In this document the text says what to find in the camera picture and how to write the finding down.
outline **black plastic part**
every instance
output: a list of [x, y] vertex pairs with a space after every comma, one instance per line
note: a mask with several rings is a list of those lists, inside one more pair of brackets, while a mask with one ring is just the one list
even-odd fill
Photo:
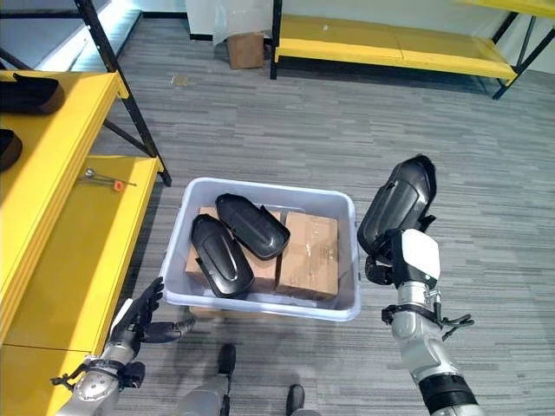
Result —
[[232, 297], [251, 287], [254, 282], [251, 266], [237, 240], [220, 221], [207, 214], [198, 215], [193, 221], [191, 240], [214, 295]]
[[425, 230], [434, 220], [426, 218], [436, 194], [435, 167], [420, 154], [397, 165], [380, 188], [358, 229], [358, 243], [376, 260], [391, 264], [386, 231]]
[[57, 80], [13, 74], [16, 82], [0, 81], [0, 112], [51, 114], [65, 100]]
[[375, 263], [372, 256], [366, 257], [364, 272], [368, 280], [381, 286], [389, 286], [393, 283], [392, 269], [388, 266], [381, 266]]
[[430, 289], [435, 288], [437, 280], [428, 276], [416, 267], [408, 264], [402, 254], [402, 233], [403, 231], [397, 230], [390, 238], [393, 257], [391, 259], [393, 265], [393, 283], [396, 289], [399, 289], [405, 282], [419, 282], [426, 284]]
[[432, 375], [418, 387], [430, 414], [445, 407], [478, 405], [465, 379], [455, 374]]
[[121, 387], [140, 388], [145, 379], [145, 365], [142, 362], [130, 362], [118, 374], [120, 376]]
[[0, 172], [17, 162], [23, 143], [11, 130], [0, 129]]
[[396, 313], [405, 312], [408, 310], [425, 317], [441, 328], [441, 325], [437, 322], [437, 320], [435, 319], [435, 315], [431, 310], [423, 308], [422, 306], [414, 305], [412, 303], [404, 303], [402, 305], [389, 305], [387, 308], [382, 309], [382, 321], [385, 322], [386, 325], [391, 325]]
[[225, 193], [216, 198], [219, 219], [249, 251], [261, 260], [278, 256], [289, 242], [290, 233], [263, 206], [257, 208], [239, 195]]

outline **shelf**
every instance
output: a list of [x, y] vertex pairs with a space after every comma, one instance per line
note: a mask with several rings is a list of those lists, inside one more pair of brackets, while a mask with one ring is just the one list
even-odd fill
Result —
[[54, 416], [71, 393], [50, 385], [49, 379], [73, 372], [83, 356], [75, 351], [2, 346], [0, 414]]
[[358, 62], [513, 79], [487, 39], [322, 17], [283, 15], [280, 56]]
[[90, 156], [82, 165], [133, 182], [123, 192], [78, 181], [29, 280], [5, 345], [103, 348], [156, 173], [156, 158]]
[[517, 11], [539, 17], [555, 18], [555, 0], [466, 0], [492, 9]]
[[[71, 186], [115, 96], [127, 97], [117, 73], [23, 75], [56, 78], [65, 102], [50, 115], [2, 114], [3, 128], [23, 141], [21, 158], [0, 175], [2, 288], [0, 345]], [[3, 79], [12, 72], [0, 71]]]

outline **plastic tub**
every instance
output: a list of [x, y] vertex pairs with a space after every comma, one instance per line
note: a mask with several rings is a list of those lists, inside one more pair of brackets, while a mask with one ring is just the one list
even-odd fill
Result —
[[[328, 301], [309, 301], [290, 296], [248, 293], [240, 299], [225, 299], [216, 297], [210, 289], [190, 278], [185, 272], [185, 263], [193, 220], [200, 207], [214, 206], [216, 197], [226, 192], [247, 197], [255, 205], [265, 205], [270, 210], [287, 209], [335, 218], [339, 234], [337, 296]], [[225, 179], [195, 179], [185, 189], [160, 271], [165, 284], [164, 298], [175, 305], [350, 321], [361, 309], [355, 220], [353, 201], [344, 193]]]

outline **black shoe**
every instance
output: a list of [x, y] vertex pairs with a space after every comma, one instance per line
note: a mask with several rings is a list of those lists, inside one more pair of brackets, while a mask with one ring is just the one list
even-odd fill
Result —
[[289, 387], [287, 394], [287, 404], [285, 405], [285, 414], [291, 416], [296, 410], [304, 407], [304, 389], [300, 384], [294, 384]]
[[233, 344], [225, 344], [219, 350], [218, 373], [226, 374], [231, 379], [234, 369], [235, 369], [235, 346]]
[[222, 408], [219, 410], [219, 416], [229, 416], [230, 406], [229, 406], [229, 396], [224, 396], [224, 401], [222, 402]]

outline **cardboard box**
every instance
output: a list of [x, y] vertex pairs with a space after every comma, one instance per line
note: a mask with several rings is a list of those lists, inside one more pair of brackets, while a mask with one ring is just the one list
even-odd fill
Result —
[[[279, 211], [270, 211], [270, 213], [275, 218], [279, 219]], [[200, 208], [199, 214], [208, 214], [211, 217], [218, 218], [218, 212], [213, 206], [203, 206]], [[271, 260], [260, 260], [242, 245], [241, 248], [243, 249], [245, 257], [251, 266], [252, 273], [254, 274], [254, 284], [252, 285], [251, 290], [257, 292], [272, 292], [276, 287], [276, 268], [278, 265], [278, 259], [274, 257]], [[208, 281], [196, 261], [198, 256], [197, 251], [191, 244], [191, 249], [189, 249], [189, 255], [185, 266], [185, 272], [199, 283], [209, 287]]]
[[244, 33], [227, 38], [229, 65], [232, 69], [262, 68], [264, 64], [264, 35]]
[[289, 212], [291, 232], [284, 250], [276, 292], [307, 299], [337, 295], [337, 220]]

